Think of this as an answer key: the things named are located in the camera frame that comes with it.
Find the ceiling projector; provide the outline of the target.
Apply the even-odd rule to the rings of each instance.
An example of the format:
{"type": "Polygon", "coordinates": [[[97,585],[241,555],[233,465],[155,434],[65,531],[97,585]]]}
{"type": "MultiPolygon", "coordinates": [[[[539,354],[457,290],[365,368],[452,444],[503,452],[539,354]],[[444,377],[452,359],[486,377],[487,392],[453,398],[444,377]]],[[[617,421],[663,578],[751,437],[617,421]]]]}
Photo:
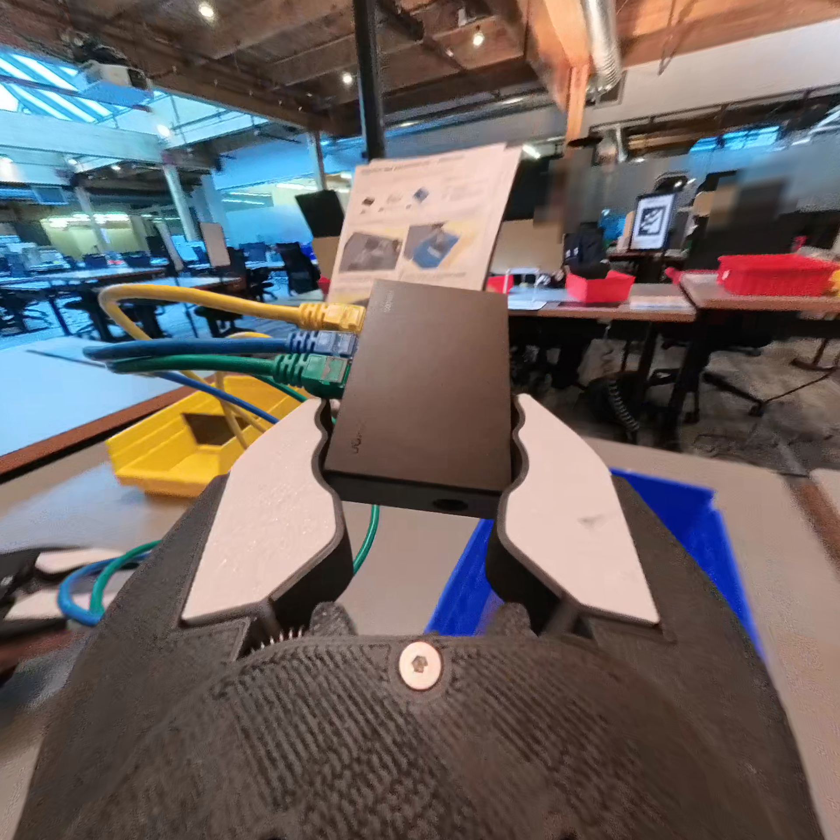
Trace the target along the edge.
{"type": "Polygon", "coordinates": [[[84,91],[103,97],[145,97],[152,87],[145,73],[132,66],[89,60],[79,68],[84,91]]]}

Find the large red plastic bin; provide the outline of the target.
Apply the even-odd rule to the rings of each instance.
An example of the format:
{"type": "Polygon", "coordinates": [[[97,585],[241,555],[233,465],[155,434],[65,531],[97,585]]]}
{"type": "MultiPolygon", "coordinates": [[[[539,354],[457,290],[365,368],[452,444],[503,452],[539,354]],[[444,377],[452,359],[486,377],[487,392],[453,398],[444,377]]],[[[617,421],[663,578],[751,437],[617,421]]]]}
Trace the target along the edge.
{"type": "Polygon", "coordinates": [[[799,254],[722,255],[717,284],[741,297],[824,297],[838,264],[799,254]]]}

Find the display with printed tag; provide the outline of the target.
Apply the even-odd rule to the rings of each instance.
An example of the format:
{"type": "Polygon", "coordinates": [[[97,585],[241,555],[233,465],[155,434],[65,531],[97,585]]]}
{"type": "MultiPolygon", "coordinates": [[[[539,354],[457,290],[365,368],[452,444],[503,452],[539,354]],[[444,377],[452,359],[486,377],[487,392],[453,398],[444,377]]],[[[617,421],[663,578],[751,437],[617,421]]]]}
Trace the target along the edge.
{"type": "Polygon", "coordinates": [[[637,198],[629,249],[632,251],[664,251],[678,194],[656,192],[637,198]]]}

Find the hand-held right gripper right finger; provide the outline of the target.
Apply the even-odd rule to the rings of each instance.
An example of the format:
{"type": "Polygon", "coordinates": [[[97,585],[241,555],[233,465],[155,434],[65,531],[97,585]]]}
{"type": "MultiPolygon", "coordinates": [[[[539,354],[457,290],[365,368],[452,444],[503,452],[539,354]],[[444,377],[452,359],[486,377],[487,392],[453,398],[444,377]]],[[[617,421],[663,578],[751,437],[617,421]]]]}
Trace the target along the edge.
{"type": "Polygon", "coordinates": [[[530,395],[513,399],[512,478],[487,546],[491,590],[531,630],[605,619],[656,629],[660,614],[613,476],[583,438],[530,395]]]}

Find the black network switch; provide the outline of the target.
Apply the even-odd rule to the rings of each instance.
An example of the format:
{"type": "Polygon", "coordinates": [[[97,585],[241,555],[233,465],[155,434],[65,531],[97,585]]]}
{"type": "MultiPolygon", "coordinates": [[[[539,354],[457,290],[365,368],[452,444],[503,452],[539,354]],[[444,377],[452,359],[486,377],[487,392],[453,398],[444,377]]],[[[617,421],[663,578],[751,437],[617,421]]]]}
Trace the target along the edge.
{"type": "Polygon", "coordinates": [[[507,296],[377,280],[323,477],[342,501],[493,519],[511,412],[507,296]]]}

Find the wooden edged work table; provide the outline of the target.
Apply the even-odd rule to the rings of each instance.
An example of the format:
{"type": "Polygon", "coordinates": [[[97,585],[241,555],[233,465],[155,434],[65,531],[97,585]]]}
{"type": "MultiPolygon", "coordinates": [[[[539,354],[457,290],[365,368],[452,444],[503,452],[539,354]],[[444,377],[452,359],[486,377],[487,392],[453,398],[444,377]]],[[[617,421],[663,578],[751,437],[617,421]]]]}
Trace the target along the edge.
{"type": "Polygon", "coordinates": [[[720,320],[720,313],[766,312],[803,313],[834,318],[798,318],[791,329],[794,336],[838,340],[838,297],[822,296],[756,296],[731,293],[709,272],[684,271],[679,275],[679,289],[696,311],[694,329],[680,373],[683,376],[701,372],[706,355],[707,336],[711,326],[720,320]]]}
{"type": "Polygon", "coordinates": [[[605,415],[602,423],[621,428],[635,445],[658,339],[666,328],[683,329],[696,316],[677,287],[631,286],[626,300],[604,304],[581,303],[567,290],[513,287],[508,294],[511,380],[527,390],[531,377],[540,375],[556,391],[593,392],[605,415]],[[582,383],[581,367],[595,340],[624,340],[627,348],[640,342],[637,368],[597,376],[603,383],[582,383]]]}

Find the large white table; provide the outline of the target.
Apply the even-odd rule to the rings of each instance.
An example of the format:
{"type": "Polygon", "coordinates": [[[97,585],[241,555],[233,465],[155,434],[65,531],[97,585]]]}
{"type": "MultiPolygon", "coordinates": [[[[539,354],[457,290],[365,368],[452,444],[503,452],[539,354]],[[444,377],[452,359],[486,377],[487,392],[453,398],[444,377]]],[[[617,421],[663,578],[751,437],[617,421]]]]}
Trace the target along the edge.
{"type": "Polygon", "coordinates": [[[84,356],[97,345],[61,338],[2,350],[2,476],[95,443],[190,394],[168,381],[110,372],[84,356]]]}

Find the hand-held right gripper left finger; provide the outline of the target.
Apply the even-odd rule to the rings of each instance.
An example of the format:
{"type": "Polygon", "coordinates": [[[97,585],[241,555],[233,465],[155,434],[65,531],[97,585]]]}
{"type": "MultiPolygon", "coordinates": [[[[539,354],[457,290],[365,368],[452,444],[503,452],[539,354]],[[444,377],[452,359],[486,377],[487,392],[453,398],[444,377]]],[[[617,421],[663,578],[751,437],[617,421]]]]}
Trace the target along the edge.
{"type": "Polygon", "coordinates": [[[321,474],[329,401],[309,399],[229,470],[181,619],[245,617],[263,631],[308,627],[351,582],[353,552],[337,493],[321,474]]]}

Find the black monitor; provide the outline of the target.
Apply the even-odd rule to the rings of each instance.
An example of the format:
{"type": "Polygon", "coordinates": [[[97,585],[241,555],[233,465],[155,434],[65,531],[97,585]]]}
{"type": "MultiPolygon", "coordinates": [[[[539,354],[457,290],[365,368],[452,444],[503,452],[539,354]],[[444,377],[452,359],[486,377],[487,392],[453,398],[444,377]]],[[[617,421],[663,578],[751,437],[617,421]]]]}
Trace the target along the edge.
{"type": "Polygon", "coordinates": [[[312,238],[337,238],[341,236],[344,210],[340,197],[334,190],[307,192],[295,196],[312,238]]]}

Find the blue plastic bin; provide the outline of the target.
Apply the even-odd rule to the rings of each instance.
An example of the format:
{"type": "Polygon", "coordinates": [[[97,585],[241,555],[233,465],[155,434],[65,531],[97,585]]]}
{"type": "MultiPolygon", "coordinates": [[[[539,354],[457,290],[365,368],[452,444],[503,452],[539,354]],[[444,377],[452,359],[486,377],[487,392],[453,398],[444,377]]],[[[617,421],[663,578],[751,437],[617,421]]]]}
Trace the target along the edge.
{"type": "MultiPolygon", "coordinates": [[[[632,470],[611,468],[611,472],[635,489],[704,571],[763,657],[760,635],[714,490],[632,470]]],[[[425,627],[427,634],[472,636],[486,630],[492,613],[501,605],[485,573],[493,526],[492,520],[479,520],[425,627]]]]}

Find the small red plastic bin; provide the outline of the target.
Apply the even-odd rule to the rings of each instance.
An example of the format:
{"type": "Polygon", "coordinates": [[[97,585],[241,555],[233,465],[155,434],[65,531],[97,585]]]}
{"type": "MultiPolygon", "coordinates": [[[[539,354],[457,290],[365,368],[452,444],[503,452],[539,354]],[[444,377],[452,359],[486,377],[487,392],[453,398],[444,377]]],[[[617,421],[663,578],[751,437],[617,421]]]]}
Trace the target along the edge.
{"type": "Polygon", "coordinates": [[[586,307],[618,306],[630,295],[635,277],[609,269],[604,277],[587,277],[570,272],[565,278],[568,299],[586,307]]]}

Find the silver ventilation duct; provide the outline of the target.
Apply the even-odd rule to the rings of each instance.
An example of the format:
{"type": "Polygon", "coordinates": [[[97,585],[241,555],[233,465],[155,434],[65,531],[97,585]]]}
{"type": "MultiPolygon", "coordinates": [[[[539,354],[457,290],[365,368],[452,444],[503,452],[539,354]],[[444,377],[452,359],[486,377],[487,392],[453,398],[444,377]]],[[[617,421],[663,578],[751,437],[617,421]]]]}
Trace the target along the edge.
{"type": "Polygon", "coordinates": [[[581,1],[593,77],[589,90],[596,98],[615,89],[623,78],[615,1],[581,1]]]}

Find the black office chair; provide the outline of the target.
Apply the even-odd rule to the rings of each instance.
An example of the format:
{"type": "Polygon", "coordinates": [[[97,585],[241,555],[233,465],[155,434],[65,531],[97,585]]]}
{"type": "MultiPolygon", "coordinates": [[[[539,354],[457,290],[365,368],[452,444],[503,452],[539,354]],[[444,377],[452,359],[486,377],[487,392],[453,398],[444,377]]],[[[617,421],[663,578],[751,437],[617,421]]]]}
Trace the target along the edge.
{"type": "Polygon", "coordinates": [[[293,297],[320,290],[320,270],[298,242],[278,243],[276,251],[283,262],[288,290],[293,297]]]}

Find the black support pole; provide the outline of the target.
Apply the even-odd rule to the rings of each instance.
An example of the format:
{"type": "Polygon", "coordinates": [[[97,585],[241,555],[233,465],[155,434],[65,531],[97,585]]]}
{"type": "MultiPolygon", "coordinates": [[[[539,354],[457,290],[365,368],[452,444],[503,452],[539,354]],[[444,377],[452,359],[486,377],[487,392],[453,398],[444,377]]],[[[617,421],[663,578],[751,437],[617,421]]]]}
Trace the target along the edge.
{"type": "Polygon", "coordinates": [[[366,159],[374,161],[386,155],[376,1],[352,6],[362,136],[366,159]]]}

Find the printed instruction sheet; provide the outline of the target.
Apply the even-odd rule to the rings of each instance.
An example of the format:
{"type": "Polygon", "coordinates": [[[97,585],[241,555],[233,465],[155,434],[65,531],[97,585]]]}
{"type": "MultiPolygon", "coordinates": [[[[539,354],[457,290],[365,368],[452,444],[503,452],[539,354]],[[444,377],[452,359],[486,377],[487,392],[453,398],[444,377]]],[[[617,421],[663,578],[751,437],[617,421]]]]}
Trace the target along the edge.
{"type": "Polygon", "coordinates": [[[378,280],[482,291],[522,147],[507,143],[356,168],[328,301],[378,280]]]}

